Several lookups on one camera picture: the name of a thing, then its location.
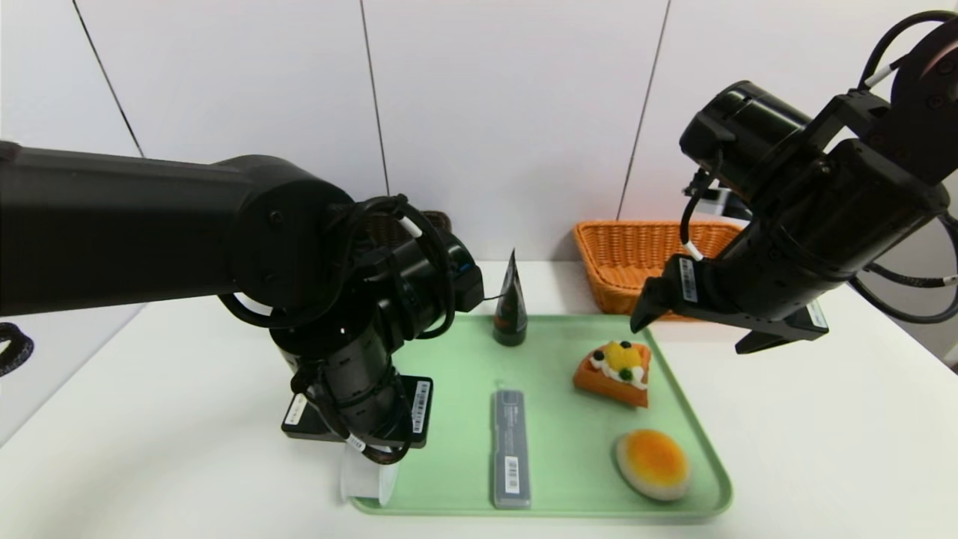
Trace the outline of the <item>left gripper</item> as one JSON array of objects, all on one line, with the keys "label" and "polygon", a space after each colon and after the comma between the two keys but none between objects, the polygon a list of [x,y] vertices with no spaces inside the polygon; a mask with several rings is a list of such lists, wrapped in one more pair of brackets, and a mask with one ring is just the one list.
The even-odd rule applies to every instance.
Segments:
[{"label": "left gripper", "polygon": [[401,375],[381,323],[328,326],[323,322],[280,331],[280,351],[293,371],[294,397],[281,429],[290,438],[344,442],[309,399],[332,407],[353,436],[400,449],[427,444],[433,381]]}]

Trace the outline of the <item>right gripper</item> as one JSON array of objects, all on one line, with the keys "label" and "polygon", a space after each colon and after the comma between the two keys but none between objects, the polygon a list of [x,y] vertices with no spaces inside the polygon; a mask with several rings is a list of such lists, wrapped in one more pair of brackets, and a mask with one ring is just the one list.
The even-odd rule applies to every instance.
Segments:
[{"label": "right gripper", "polygon": [[747,330],[736,354],[779,341],[815,341],[829,333],[818,300],[863,267],[858,215],[827,201],[804,199],[777,219],[755,218],[722,252],[707,257],[692,239],[692,195],[680,221],[682,252],[662,277],[648,278],[629,328],[638,334],[670,310],[695,320]]}]

